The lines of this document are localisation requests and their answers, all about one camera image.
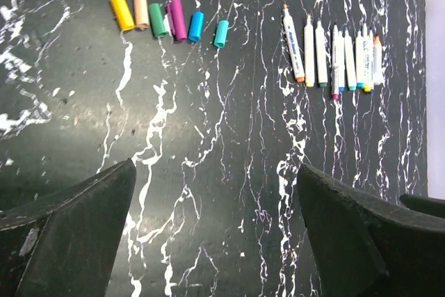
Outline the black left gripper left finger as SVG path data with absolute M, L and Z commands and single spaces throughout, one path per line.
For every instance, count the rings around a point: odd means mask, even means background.
M 104 296 L 135 184 L 127 159 L 1 212 L 1 295 Z

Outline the thick orange highlighter pen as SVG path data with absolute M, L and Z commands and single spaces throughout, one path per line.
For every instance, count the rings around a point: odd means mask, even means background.
M 373 46 L 373 83 L 375 85 L 383 84 L 382 73 L 382 44 L 379 35 L 374 37 Z

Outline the yellow tip marker pen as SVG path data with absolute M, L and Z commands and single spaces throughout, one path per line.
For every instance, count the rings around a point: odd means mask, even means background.
M 367 55 L 364 55 L 365 84 L 364 92 L 370 93 L 373 90 L 373 43 L 368 30 Z

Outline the purple marker pen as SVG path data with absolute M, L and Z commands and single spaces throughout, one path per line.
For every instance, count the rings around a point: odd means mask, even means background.
M 339 98 L 339 79 L 338 79 L 338 57 L 337 57 L 337 40 L 338 40 L 338 27 L 335 24 L 332 29 L 332 71 L 331 71 L 331 97 L 333 100 Z

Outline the light blue marker pen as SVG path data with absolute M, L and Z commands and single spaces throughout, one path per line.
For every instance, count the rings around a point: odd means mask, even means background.
M 361 31 L 357 32 L 355 38 L 355 67 L 357 87 L 364 87 L 364 46 Z

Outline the peach marker pen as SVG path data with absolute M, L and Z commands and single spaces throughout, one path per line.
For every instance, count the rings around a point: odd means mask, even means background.
M 304 48 L 305 48 L 305 84 L 311 88 L 315 84 L 314 69 L 314 28 L 312 26 L 311 15 L 307 16 L 304 27 Z

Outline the dark green marker pen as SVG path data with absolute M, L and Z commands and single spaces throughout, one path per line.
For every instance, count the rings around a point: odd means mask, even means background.
M 327 65 L 326 65 L 326 48 L 325 48 L 325 31 L 321 20 L 317 21 L 315 29 L 316 39 L 316 63 L 318 85 L 321 88 L 327 87 Z

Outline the yellow orange marker pen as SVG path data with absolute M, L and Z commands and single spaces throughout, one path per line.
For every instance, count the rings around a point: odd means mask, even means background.
M 298 46 L 298 39 L 296 37 L 296 30 L 293 23 L 293 18 L 290 15 L 289 7 L 286 4 L 284 4 L 283 7 L 283 25 L 286 34 L 286 41 L 288 44 L 289 54 L 291 58 L 293 74 L 295 80 L 298 83 L 302 83 L 305 80 L 305 72 L 302 66 L 302 59 L 300 55 L 300 49 Z

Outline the dark green pen cap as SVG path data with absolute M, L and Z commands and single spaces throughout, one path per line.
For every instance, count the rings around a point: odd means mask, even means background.
M 167 34 L 165 25 L 163 22 L 163 15 L 161 7 L 158 3 L 152 3 L 149 5 L 149 19 L 152 27 L 152 32 L 156 38 L 161 38 Z

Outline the peach pen cap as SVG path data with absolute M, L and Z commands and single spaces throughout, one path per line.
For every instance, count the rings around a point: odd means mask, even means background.
M 149 14 L 147 0 L 133 0 L 136 28 L 145 30 L 149 28 Z

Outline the yellow pen cap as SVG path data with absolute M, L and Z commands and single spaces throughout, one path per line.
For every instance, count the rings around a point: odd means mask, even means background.
M 111 7 L 116 16 L 121 31 L 130 31 L 135 28 L 134 19 L 126 0 L 110 0 Z

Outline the purple pen cap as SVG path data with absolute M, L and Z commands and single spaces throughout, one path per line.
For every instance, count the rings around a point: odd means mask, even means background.
M 184 41 L 187 38 L 187 32 L 181 0 L 170 1 L 167 11 L 173 37 L 177 42 Z

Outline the teal pen cap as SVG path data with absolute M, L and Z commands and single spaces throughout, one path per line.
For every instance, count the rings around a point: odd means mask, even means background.
M 228 29 L 229 22 L 227 20 L 220 20 L 217 25 L 216 34 L 213 40 L 213 45 L 215 47 L 222 49 L 225 46 Z

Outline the blue pen cap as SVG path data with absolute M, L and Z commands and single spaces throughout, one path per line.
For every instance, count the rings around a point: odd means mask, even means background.
M 200 11 L 193 13 L 188 30 L 188 39 L 191 42 L 199 42 L 201 40 L 203 25 L 204 13 Z

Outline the light green marker pen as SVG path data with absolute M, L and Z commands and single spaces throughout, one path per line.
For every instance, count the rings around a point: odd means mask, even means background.
M 368 42 L 368 28 L 366 23 L 362 24 L 362 45 L 363 45 L 363 52 L 364 55 L 367 55 L 367 42 Z

